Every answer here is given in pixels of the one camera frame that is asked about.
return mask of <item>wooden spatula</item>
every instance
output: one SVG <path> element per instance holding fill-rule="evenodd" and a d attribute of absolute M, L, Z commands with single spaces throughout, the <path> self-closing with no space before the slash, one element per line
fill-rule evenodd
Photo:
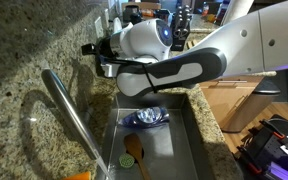
<path fill-rule="evenodd" d="M 137 134 L 132 133 L 124 137 L 124 145 L 128 151 L 138 162 L 144 180 L 150 180 L 151 177 L 143 163 L 142 159 L 142 143 Z"/>

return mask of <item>purple light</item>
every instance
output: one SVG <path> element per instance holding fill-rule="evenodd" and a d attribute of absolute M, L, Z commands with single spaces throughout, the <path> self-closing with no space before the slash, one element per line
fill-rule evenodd
<path fill-rule="evenodd" d="M 276 69 L 277 71 L 279 71 L 279 70 L 284 70 L 284 69 L 288 69 L 288 64 L 283 65 L 283 66 L 278 66 L 278 67 L 276 67 L 275 69 Z"/>
<path fill-rule="evenodd" d="M 288 179 L 288 171 L 281 168 L 279 165 L 277 165 L 274 162 L 271 162 L 271 168 L 270 171 L 275 176 L 281 178 L 281 179 Z"/>

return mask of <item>faucet spout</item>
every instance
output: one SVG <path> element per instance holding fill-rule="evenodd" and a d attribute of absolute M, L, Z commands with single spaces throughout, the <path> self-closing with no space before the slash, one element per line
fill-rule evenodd
<path fill-rule="evenodd" d="M 79 116 L 77 107 L 61 80 L 51 69 L 42 71 L 42 79 L 74 138 L 82 145 L 91 159 L 97 160 L 100 157 L 99 146 L 93 134 Z"/>

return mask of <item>granite countertop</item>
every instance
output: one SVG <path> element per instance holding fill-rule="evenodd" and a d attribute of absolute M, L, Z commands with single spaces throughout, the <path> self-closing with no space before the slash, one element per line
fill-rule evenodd
<path fill-rule="evenodd" d="M 190 31 L 194 33 L 211 33 L 219 28 L 218 25 L 210 22 L 206 22 L 199 14 L 192 15 L 192 21 L 190 23 Z"/>

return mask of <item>wooden cabinet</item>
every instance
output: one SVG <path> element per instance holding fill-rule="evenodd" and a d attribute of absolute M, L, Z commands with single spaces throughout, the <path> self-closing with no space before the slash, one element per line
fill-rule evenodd
<path fill-rule="evenodd" d="M 204 96 L 221 128 L 262 79 L 261 76 L 236 76 L 200 83 Z"/>

